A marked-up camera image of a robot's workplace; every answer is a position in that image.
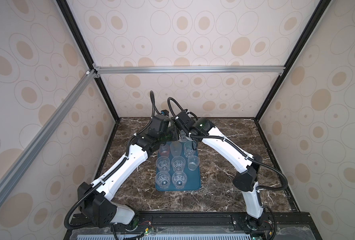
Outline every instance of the aluminum frame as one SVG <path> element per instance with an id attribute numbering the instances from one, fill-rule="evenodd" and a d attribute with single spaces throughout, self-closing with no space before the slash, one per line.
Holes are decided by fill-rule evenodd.
<path id="1" fill-rule="evenodd" d="M 84 77 L 56 109 L 50 120 L 41 128 L 31 143 L 25 148 L 8 173 L 0 180 L 0 207 L 94 77 L 96 77 L 94 70 L 86 72 Z"/>
<path id="2" fill-rule="evenodd" d="M 98 74 L 118 73 L 282 73 L 285 66 L 160 66 L 160 67 L 96 67 Z"/>

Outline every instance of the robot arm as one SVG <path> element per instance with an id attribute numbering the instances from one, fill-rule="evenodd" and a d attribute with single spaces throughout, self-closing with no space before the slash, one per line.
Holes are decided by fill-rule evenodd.
<path id="1" fill-rule="evenodd" d="M 211 136 L 219 136 L 228 139 L 217 127 L 211 128 L 208 133 Z M 233 184 L 238 189 L 242 190 L 245 205 L 247 207 L 247 214 L 254 218 L 260 218 L 264 209 L 261 206 L 260 194 L 258 190 L 256 190 L 256 187 L 258 186 L 258 181 L 256 180 L 258 169 L 256 170 L 253 168 L 251 166 L 252 162 L 247 159 L 248 157 L 252 158 L 254 156 L 239 148 L 247 155 L 247 157 L 244 157 L 230 144 L 219 139 L 203 138 L 202 142 L 220 153 L 239 172 L 233 180 Z"/>
<path id="2" fill-rule="evenodd" d="M 280 171 L 263 164 L 260 156 L 253 156 L 239 148 L 207 118 L 198 119 L 194 115 L 197 120 L 191 119 L 188 116 L 189 112 L 183 110 L 174 99 L 173 101 L 182 110 L 177 116 L 175 116 L 168 101 L 173 118 L 170 119 L 168 117 L 169 112 L 166 110 L 161 111 L 161 114 L 155 115 L 150 124 L 147 125 L 147 130 L 143 133 L 142 130 L 139 135 L 135 134 L 135 137 L 130 140 L 130 145 L 127 149 L 128 156 L 124 154 L 107 172 L 90 185 L 84 182 L 79 186 L 79 201 L 68 212 L 66 216 L 68 218 L 65 218 L 65 226 L 68 229 L 80 228 L 90 224 L 78 225 L 75 228 L 68 224 L 68 219 L 77 206 L 99 228 L 103 228 L 109 223 L 123 223 L 129 229 L 134 229 L 138 221 L 136 212 L 128 206 L 114 204 L 111 200 L 133 170 L 146 161 L 162 144 L 168 141 L 176 141 L 179 137 L 187 138 L 192 141 L 193 145 L 197 145 L 199 141 L 202 141 L 218 151 L 235 167 L 238 173 L 233 179 L 233 184 L 242 191 L 247 214 L 251 216 L 248 219 L 248 224 L 252 227 L 261 225 L 261 215 L 264 208 L 261 204 L 258 188 L 285 189 L 287 186 L 285 176 L 281 174 L 285 184 L 280 189 L 259 186 L 257 173 L 260 165 L 274 170 L 278 174 Z"/>

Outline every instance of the black frame edge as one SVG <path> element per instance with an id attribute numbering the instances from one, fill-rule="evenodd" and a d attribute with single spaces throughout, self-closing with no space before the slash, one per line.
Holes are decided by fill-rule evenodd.
<path id="1" fill-rule="evenodd" d="M 74 36 L 74 39 L 76 41 L 76 44 L 78 45 L 80 52 L 82 53 L 84 60 L 87 63 L 87 66 L 89 67 L 89 69 L 95 69 L 94 68 L 94 60 L 92 59 L 92 56 L 88 50 L 88 47 L 84 41 L 84 38 L 82 36 L 82 33 L 79 30 L 79 27 L 75 21 L 74 16 L 72 15 L 71 9 L 68 5 L 68 3 L 66 2 L 66 0 L 56 0 L 60 11 L 62 12 L 65 21 L 67 22 L 67 25 L 72 33 L 72 35 Z M 120 121 L 119 120 L 119 116 L 116 112 L 115 107 L 113 106 L 113 103 L 111 101 L 110 96 L 108 95 L 108 91 L 106 89 L 106 87 L 104 86 L 103 80 L 100 77 L 100 75 L 98 75 L 98 78 L 95 78 L 96 84 L 98 85 L 98 88 L 100 90 L 100 92 L 102 93 L 102 96 L 108 106 L 108 109 L 110 110 L 113 118 L 115 119 L 116 122 Z"/>
<path id="2" fill-rule="evenodd" d="M 113 126 L 113 130 L 112 130 L 111 136 L 108 139 L 107 147 L 104 150 L 103 157 L 100 160 L 100 163 L 99 163 L 99 166 L 98 166 L 98 170 L 96 171 L 94 179 L 97 179 L 102 174 L 102 169 L 103 169 L 104 163 L 105 163 L 105 161 L 107 159 L 108 152 L 110 151 L 110 148 L 111 148 L 111 145 L 112 145 L 112 142 L 113 142 L 113 138 L 115 137 L 116 131 L 117 131 L 118 127 L 119 127 L 119 123 L 120 123 L 120 118 L 119 118 L 118 121 L 115 122 L 115 125 Z"/>
<path id="3" fill-rule="evenodd" d="M 143 219 L 149 219 L 153 225 L 159 227 L 184 227 L 184 226 L 233 226 L 233 217 L 245 215 L 245 212 L 174 212 L 174 211 L 140 211 Z M 308 225 L 316 240 L 322 240 L 312 217 L 308 212 L 274 212 L 275 220 L 280 225 Z M 72 224 L 86 223 L 89 219 L 83 214 L 75 214 Z M 64 240 L 69 240 L 72 231 L 68 230 Z"/>
<path id="4" fill-rule="evenodd" d="M 272 151 L 272 149 L 267 141 L 267 138 L 265 137 L 264 132 L 261 129 L 261 126 L 260 126 L 259 122 L 257 121 L 257 119 L 255 119 L 255 124 L 256 124 L 257 130 L 259 131 L 260 137 L 263 140 L 265 148 L 267 149 L 268 156 L 271 158 L 271 162 L 272 162 L 273 166 L 277 170 L 281 171 L 280 166 L 277 163 L 276 157 L 273 154 L 273 151 Z M 300 212 L 300 208 L 299 208 L 298 204 L 296 203 L 296 200 L 292 194 L 292 191 L 290 190 L 290 187 L 287 187 L 287 189 L 284 190 L 284 193 L 285 193 L 285 196 L 287 197 L 288 203 L 290 204 L 292 211 L 293 212 Z"/>
<path id="5" fill-rule="evenodd" d="M 321 16 L 323 15 L 324 11 L 328 7 L 331 0 L 320 0 L 318 6 L 316 7 L 315 11 L 313 12 L 311 18 L 309 19 L 307 25 L 304 28 L 304 31 L 301 33 L 299 40 L 297 41 L 295 47 L 293 48 L 287 62 L 285 63 L 285 70 L 284 72 L 279 75 L 273 84 L 270 92 L 268 93 L 267 97 L 264 100 L 263 105 L 261 106 L 259 112 L 256 115 L 257 121 L 261 119 L 264 112 L 268 108 L 268 105 L 271 103 L 272 99 L 274 98 L 276 92 L 279 90 L 281 83 L 284 81 L 285 77 L 289 73 L 292 68 L 292 65 L 295 63 L 297 57 L 299 56 L 300 52 L 304 48 L 306 42 L 308 41 L 309 37 L 311 36 L 312 32 L 314 31 L 316 25 L 318 24 Z"/>

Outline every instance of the blue tray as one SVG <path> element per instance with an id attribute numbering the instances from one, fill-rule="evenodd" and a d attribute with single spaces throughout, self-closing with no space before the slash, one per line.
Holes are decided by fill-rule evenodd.
<path id="1" fill-rule="evenodd" d="M 198 166 L 197 169 L 195 169 L 194 171 L 191 171 L 188 169 L 188 158 L 184 156 L 184 142 L 181 142 L 181 144 L 182 144 L 182 151 L 181 151 L 180 156 L 182 156 L 185 159 L 185 167 L 184 167 L 183 172 L 187 175 L 187 183 L 185 184 L 184 188 L 182 188 L 182 189 L 177 189 L 173 183 L 171 183 L 168 188 L 161 189 L 155 182 L 156 190 L 161 191 L 161 192 L 165 192 L 165 191 L 196 191 L 201 188 L 200 170 L 199 170 L 200 166 Z M 171 153 L 168 156 L 168 158 L 170 159 L 170 161 L 172 160 L 173 156 Z M 175 173 L 174 170 L 172 169 L 172 165 L 171 165 L 171 169 L 170 169 L 169 173 L 170 173 L 170 177 L 172 177 L 172 175 Z"/>

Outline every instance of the red wire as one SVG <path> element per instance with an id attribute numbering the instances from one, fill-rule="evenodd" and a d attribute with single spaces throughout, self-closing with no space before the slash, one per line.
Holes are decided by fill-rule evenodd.
<path id="1" fill-rule="evenodd" d="M 145 223 L 141 223 L 141 224 L 138 224 L 138 225 L 147 225 L 147 226 L 153 227 L 152 225 L 150 225 L 150 224 L 145 224 Z"/>
<path id="2" fill-rule="evenodd" d="M 271 231 L 273 230 L 273 227 L 272 227 L 271 223 L 269 223 L 269 222 L 267 222 L 267 221 L 263 221 L 263 222 L 268 223 L 268 224 L 271 226 Z"/>

